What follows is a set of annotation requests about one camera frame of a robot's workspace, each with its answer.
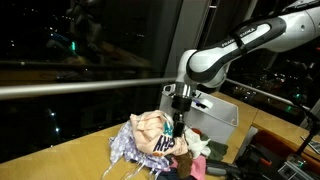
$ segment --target plastic container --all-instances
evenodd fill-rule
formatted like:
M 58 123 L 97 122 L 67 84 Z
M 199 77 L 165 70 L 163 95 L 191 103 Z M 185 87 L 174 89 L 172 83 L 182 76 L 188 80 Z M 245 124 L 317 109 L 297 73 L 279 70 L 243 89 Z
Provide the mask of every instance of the plastic container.
M 173 116 L 171 108 L 171 92 L 162 92 L 160 110 Z M 238 107 L 201 91 L 196 91 L 196 97 L 204 98 L 212 103 L 211 108 L 201 108 L 192 102 L 189 112 L 184 114 L 184 121 L 190 128 L 200 129 L 213 141 L 226 144 L 234 129 L 238 126 Z

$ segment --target white box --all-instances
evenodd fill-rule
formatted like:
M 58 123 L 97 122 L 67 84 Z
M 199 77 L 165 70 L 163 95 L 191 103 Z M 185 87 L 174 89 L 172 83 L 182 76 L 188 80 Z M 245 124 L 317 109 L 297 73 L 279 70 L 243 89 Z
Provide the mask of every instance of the white box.
M 163 91 L 160 110 L 173 117 L 175 110 L 171 107 L 171 92 Z M 184 114 L 187 126 L 198 128 L 215 142 L 226 144 L 234 129 L 238 126 L 238 107 L 201 91 L 196 97 L 204 98 L 212 103 L 211 108 L 201 108 L 192 102 L 189 112 Z

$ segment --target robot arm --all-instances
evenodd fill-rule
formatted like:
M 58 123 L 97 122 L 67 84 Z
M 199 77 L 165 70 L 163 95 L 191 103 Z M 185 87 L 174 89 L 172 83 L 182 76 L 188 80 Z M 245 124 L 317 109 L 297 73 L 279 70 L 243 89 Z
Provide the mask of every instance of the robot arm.
M 320 36 L 320 7 L 246 25 L 232 36 L 204 50 L 186 51 L 177 82 L 220 86 L 232 61 L 257 49 L 284 52 Z

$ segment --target table surface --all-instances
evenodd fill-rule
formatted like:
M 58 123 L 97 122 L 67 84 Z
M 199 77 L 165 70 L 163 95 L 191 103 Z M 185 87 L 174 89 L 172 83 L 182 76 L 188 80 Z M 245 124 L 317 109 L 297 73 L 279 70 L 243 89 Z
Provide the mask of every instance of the table surface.
M 232 163 L 243 143 L 246 134 L 254 125 L 258 128 L 276 130 L 287 140 L 299 144 L 299 136 L 291 133 L 301 133 L 301 128 L 291 128 L 290 123 L 264 113 L 250 105 L 216 92 L 212 94 L 222 100 L 238 106 L 239 125 L 231 134 L 227 145 L 227 154 L 223 161 Z M 122 125 L 111 128 L 48 148 L 42 151 L 17 158 L 0 164 L 1 179 L 100 179 L 104 170 L 109 167 L 110 148 L 108 137 L 115 136 Z M 281 127 L 291 129 L 281 134 Z M 135 164 L 125 162 L 123 158 L 111 169 L 105 179 L 121 179 L 127 172 L 135 168 Z M 142 170 L 134 179 L 147 179 L 147 169 Z M 206 175 L 206 179 L 223 179 Z

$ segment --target white bin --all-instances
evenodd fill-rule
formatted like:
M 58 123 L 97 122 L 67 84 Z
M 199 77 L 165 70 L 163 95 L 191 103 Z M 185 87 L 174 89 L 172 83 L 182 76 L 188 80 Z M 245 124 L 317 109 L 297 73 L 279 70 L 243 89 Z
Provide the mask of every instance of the white bin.
M 185 123 L 189 127 L 200 129 L 211 140 L 226 144 L 239 123 L 238 107 L 201 91 L 196 91 L 196 97 L 200 93 L 200 98 L 210 101 L 212 107 L 203 109 L 192 102 L 190 111 L 184 115 Z M 169 94 L 170 92 L 167 91 L 162 92 L 159 109 L 173 116 L 174 110 L 171 108 L 172 97 Z

